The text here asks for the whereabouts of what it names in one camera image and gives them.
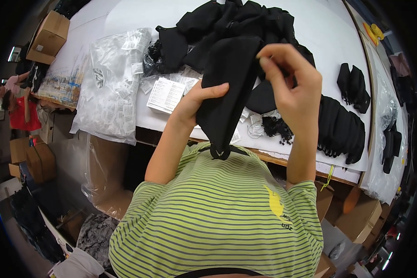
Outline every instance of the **black hair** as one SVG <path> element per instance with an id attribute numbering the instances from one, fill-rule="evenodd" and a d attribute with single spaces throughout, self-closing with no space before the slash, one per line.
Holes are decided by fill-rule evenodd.
<path id="1" fill-rule="evenodd" d="M 10 104 L 9 98 L 10 98 L 11 94 L 12 94 L 12 91 L 7 90 L 5 95 L 3 96 L 3 102 L 2 102 L 2 109 L 3 110 L 8 110 L 9 109 L 9 104 Z"/>

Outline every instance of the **white table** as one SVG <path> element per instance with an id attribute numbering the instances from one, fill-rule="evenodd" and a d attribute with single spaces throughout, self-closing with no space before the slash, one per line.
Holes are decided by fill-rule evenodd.
<path id="1" fill-rule="evenodd" d="M 93 0 L 71 19 L 68 40 L 50 70 L 60 71 L 65 68 L 68 61 L 77 58 L 84 49 L 88 50 L 87 46 L 91 41 L 103 36 L 140 27 L 151 27 L 152 29 L 157 25 L 172 27 L 185 12 L 192 11 L 205 3 L 206 0 L 116 0 L 110 2 L 111 4 L 105 0 Z M 313 53 L 317 69 L 323 75 L 323 94 L 339 100 L 346 109 L 359 114 L 352 106 L 345 105 L 336 84 L 340 65 L 346 62 L 350 65 L 354 64 L 362 70 L 365 76 L 366 90 L 368 93 L 371 91 L 363 46 L 352 18 L 341 0 L 260 0 L 257 2 L 266 7 L 281 7 L 295 17 L 296 38 Z M 153 39 L 157 37 L 157 32 L 154 31 Z M 143 93 L 137 95 L 136 125 L 163 131 L 168 116 L 153 113 L 150 108 L 146 107 L 147 99 L 148 95 L 145 96 Z M 361 115 L 361 120 L 365 123 L 366 145 L 369 140 L 370 111 L 371 108 L 366 114 Z M 250 120 L 238 125 L 242 138 L 237 143 L 238 145 L 279 153 L 280 156 L 290 153 L 291 147 L 287 144 L 284 146 L 279 144 L 278 136 L 272 138 L 262 136 L 259 139 L 252 139 L 247 134 L 248 125 L 250 125 Z M 192 137 L 207 139 L 201 130 L 193 131 Z M 356 184 L 360 172 L 367 169 L 368 153 L 365 148 L 358 163 L 346 165 L 344 163 L 345 156 L 333 159 L 318 151 L 317 161 L 318 171 L 328 173 L 330 165 L 335 164 L 338 167 L 334 170 L 334 177 Z"/>

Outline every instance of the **yellow logo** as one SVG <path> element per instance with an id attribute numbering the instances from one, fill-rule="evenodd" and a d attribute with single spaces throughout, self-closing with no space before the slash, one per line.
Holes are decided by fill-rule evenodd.
<path id="1" fill-rule="evenodd" d="M 286 218 L 290 218 L 284 214 L 284 205 L 280 203 L 281 197 L 279 196 L 279 194 L 270 190 L 270 188 L 266 185 L 263 186 L 267 189 L 267 192 L 269 193 L 269 206 L 272 212 L 278 217 L 278 219 L 281 220 L 281 222 L 283 222 L 283 224 L 292 225 L 291 221 L 286 220 Z"/>

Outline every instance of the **person in pink shirt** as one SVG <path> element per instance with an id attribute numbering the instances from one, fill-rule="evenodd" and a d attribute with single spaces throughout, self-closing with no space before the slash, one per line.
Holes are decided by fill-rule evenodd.
<path id="1" fill-rule="evenodd" d="M 14 75 L 11 76 L 5 85 L 0 85 L 0 98 L 3 98 L 7 90 L 11 90 L 11 92 L 15 95 L 20 93 L 20 86 L 17 83 L 22 82 L 25 80 L 29 75 L 29 72 L 21 74 L 21 75 Z"/>

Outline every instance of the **clear plastic bag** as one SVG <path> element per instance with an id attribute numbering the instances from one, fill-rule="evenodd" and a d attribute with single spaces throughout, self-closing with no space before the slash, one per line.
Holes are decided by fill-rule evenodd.
<path id="1" fill-rule="evenodd" d="M 383 131 L 390 129 L 401 117 L 399 111 L 399 103 L 395 97 L 395 92 L 389 89 L 386 82 L 378 74 L 378 93 L 375 105 L 375 129 L 373 142 L 370 151 L 371 164 L 368 165 L 363 180 L 361 181 L 361 189 L 382 203 L 391 204 L 397 188 L 400 186 L 401 177 L 405 167 L 406 160 L 406 139 L 407 123 L 403 122 L 403 129 L 398 130 L 402 134 L 400 153 L 398 157 L 394 157 L 394 162 L 389 174 L 383 172 L 383 149 L 386 145 L 386 139 Z"/>
<path id="2" fill-rule="evenodd" d="M 133 197 L 132 192 L 123 189 L 129 146 L 90 134 L 86 146 L 87 181 L 81 190 L 95 208 L 121 220 Z"/>
<path id="3" fill-rule="evenodd" d="M 139 28 L 90 43 L 70 133 L 83 130 L 106 140 L 136 144 L 139 69 L 151 34 L 150 28 Z"/>

